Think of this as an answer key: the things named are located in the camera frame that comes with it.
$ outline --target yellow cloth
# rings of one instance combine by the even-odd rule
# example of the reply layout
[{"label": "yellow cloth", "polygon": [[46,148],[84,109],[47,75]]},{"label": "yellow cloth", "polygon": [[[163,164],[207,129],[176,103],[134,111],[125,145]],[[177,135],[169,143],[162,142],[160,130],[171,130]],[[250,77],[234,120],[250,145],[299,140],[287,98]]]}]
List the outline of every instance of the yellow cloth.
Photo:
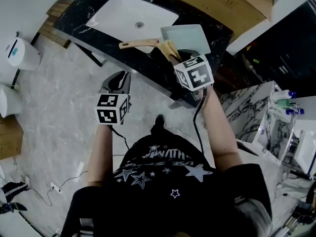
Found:
[{"label": "yellow cloth", "polygon": [[167,58],[168,61],[170,61],[169,59],[170,54],[176,57],[179,61],[182,61],[173,41],[167,39],[166,41],[159,43],[158,48],[163,53],[163,55]]}]

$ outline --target power strip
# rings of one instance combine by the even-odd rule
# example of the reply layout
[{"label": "power strip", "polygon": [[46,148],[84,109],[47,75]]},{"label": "power strip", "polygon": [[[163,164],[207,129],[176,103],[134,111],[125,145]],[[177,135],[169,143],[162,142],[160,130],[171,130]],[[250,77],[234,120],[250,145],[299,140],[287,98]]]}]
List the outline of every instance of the power strip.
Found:
[{"label": "power strip", "polygon": [[53,188],[53,190],[57,191],[59,194],[61,194],[61,190],[60,188],[54,184],[53,182],[50,183],[51,187]]}]

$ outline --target toilet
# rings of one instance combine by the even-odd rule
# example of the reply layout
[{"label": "toilet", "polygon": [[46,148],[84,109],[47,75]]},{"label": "toilet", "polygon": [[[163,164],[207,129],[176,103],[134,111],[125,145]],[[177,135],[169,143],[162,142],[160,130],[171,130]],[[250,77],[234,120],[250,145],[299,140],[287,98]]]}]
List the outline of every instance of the toilet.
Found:
[{"label": "toilet", "polygon": [[22,111],[22,99],[20,94],[3,84],[0,84],[0,114],[3,118],[11,114],[19,114]]}]

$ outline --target black t-shirt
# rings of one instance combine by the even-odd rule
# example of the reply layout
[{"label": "black t-shirt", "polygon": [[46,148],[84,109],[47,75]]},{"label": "black t-shirt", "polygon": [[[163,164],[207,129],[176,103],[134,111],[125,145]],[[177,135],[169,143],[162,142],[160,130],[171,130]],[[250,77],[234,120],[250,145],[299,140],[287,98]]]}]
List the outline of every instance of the black t-shirt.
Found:
[{"label": "black t-shirt", "polygon": [[80,218],[93,219],[94,236],[257,236],[251,217],[238,207],[251,199],[271,218],[258,165],[222,173],[182,137],[149,135],[126,153],[106,187],[74,194],[62,237],[79,231]]}]

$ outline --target wooden pallet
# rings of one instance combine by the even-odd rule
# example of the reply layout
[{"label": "wooden pallet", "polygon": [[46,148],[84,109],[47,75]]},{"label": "wooden pallet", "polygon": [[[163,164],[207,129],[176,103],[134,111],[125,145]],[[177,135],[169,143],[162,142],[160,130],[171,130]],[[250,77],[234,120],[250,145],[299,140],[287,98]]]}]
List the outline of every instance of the wooden pallet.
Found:
[{"label": "wooden pallet", "polygon": [[44,35],[51,41],[54,41],[64,48],[68,48],[71,41],[69,39],[64,39],[57,36],[57,31],[53,28],[53,24],[72,2],[73,0],[58,0],[56,3],[54,3],[54,5],[46,13],[48,15],[48,18],[39,29],[40,34]]}]

